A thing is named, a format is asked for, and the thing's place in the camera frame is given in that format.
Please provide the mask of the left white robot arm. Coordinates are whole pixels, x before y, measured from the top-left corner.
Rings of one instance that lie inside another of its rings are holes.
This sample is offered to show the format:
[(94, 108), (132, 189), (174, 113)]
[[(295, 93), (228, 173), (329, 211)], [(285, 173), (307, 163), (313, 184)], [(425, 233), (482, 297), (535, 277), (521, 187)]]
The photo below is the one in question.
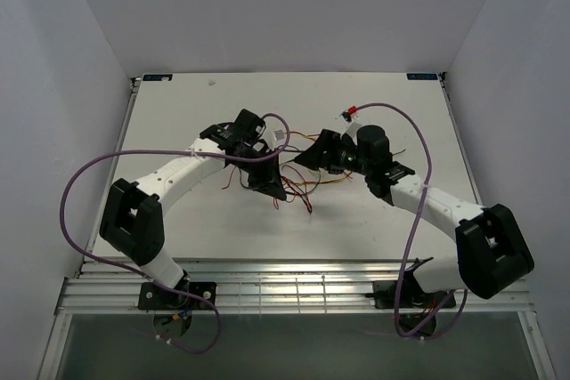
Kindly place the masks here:
[(284, 201), (279, 155), (262, 139), (265, 121), (243, 109), (228, 124), (199, 134), (186, 153), (132, 182), (118, 179), (108, 192), (99, 235), (143, 274), (158, 282), (158, 297), (169, 308), (189, 297), (186, 272), (165, 247), (164, 216), (182, 196), (228, 165), (244, 171), (248, 188)]

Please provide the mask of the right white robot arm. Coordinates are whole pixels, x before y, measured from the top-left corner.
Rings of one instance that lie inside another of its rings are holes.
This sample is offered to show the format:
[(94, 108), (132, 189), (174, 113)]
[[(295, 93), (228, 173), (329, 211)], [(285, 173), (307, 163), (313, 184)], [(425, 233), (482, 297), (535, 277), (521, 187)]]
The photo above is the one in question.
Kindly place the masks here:
[(373, 196), (416, 214), (452, 240), (453, 256), (431, 255), (404, 268), (394, 286), (395, 303), (422, 306), (435, 293), (456, 289), (488, 300), (535, 267), (509, 208), (480, 206), (428, 186), (395, 160), (385, 131), (377, 125), (365, 125), (355, 135), (323, 130), (294, 161), (313, 171), (360, 174)]

